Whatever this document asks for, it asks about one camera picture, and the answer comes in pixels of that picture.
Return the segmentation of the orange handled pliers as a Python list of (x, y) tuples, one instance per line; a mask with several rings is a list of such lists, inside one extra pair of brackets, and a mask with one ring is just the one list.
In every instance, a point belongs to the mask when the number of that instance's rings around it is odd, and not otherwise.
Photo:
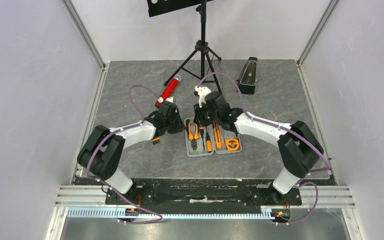
[(190, 141), (191, 148), (195, 152), (198, 149), (197, 141), (199, 139), (199, 128), (196, 123), (188, 119), (186, 121), (188, 140)]

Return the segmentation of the orange handled screwdriver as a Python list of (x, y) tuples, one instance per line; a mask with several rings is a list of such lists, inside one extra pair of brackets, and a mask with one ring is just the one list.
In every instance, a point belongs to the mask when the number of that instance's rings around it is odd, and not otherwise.
[(202, 149), (205, 150), (205, 139), (204, 139), (204, 127), (203, 126), (200, 126), (199, 127), (199, 133), (200, 133), (200, 136), (201, 136), (201, 140), (202, 140)]
[(205, 147), (208, 153), (213, 152), (213, 145), (210, 138), (210, 134), (208, 132), (205, 133)]

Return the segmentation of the orange black utility knife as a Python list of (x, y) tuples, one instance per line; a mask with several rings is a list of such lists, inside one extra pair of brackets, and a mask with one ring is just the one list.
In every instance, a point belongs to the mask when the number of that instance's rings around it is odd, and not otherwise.
[(215, 139), (215, 145), (217, 149), (222, 148), (222, 140), (221, 140), (221, 133), (219, 130), (219, 126), (217, 123), (213, 123), (213, 133), (214, 133), (214, 139)]

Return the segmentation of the grey plastic tool case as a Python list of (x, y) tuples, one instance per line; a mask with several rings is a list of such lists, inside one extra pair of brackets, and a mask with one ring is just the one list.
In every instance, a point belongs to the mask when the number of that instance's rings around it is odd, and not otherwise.
[[(210, 139), (211, 139), (211, 142), (212, 142), (212, 148), (213, 148), (213, 151), (208, 153), (208, 151), (206, 149), (206, 146), (205, 146), (205, 150), (203, 150), (202, 139), (201, 139), (201, 135), (200, 135), (200, 132), (199, 132), (199, 127), (200, 126), (197, 124), (198, 125), (199, 139), (197, 140), (197, 150), (193, 151), (192, 147), (191, 147), (191, 143), (190, 143), (190, 141), (188, 139), (187, 120), (191, 120), (193, 122), (194, 119), (192, 117), (187, 117), (187, 118), (185, 118), (183, 120), (183, 123), (186, 126), (185, 150), (186, 150), (186, 155), (188, 157), (206, 157), (206, 156), (211, 156), (213, 154), (218, 154), (218, 155), (233, 154), (233, 153), (239, 153), (239, 152), (241, 152), (243, 150), (243, 148), (242, 148), (242, 141), (241, 141), (241, 138), (240, 138), (239, 134), (231, 132), (231, 131), (223, 130), (219, 125), (218, 125), (218, 128), (219, 128), (220, 135), (221, 135), (222, 148), (221, 149), (217, 149), (216, 148), (215, 135), (214, 135), (214, 131), (213, 131), (213, 125), (209, 125), (207, 127), (204, 127), (204, 140), (205, 140), (205, 143), (206, 143), (206, 132), (208, 132), (209, 135), (210, 135)], [(229, 151), (229, 150), (226, 149), (225, 139), (233, 139), (233, 138), (239, 139), (240, 148), (239, 148), (238, 151)]]

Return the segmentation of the orange tape measure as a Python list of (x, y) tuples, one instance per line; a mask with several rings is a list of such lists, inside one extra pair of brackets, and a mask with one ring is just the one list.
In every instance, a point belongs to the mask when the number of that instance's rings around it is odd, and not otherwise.
[(240, 141), (238, 138), (227, 138), (225, 139), (225, 147), (231, 152), (238, 151), (240, 148)]

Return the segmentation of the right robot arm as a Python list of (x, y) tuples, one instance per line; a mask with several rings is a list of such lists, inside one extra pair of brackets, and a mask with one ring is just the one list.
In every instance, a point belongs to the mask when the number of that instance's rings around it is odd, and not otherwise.
[(283, 169), (269, 189), (269, 199), (282, 204), (289, 198), (289, 191), (324, 158), (319, 141), (303, 121), (293, 124), (280, 123), (251, 114), (243, 108), (232, 108), (220, 91), (196, 87), (194, 94), (194, 121), (204, 127), (217, 125), (224, 131), (247, 135), (278, 147)]

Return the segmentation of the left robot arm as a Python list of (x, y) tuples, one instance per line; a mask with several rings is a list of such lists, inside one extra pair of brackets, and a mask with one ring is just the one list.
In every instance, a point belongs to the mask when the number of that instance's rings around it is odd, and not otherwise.
[(77, 163), (90, 176), (109, 184), (118, 191), (117, 197), (124, 204), (137, 198), (134, 182), (119, 167), (124, 149), (146, 141), (157, 142), (164, 134), (177, 134), (185, 129), (178, 106), (173, 97), (162, 101), (156, 111), (143, 121), (123, 127), (96, 126), (82, 146)]

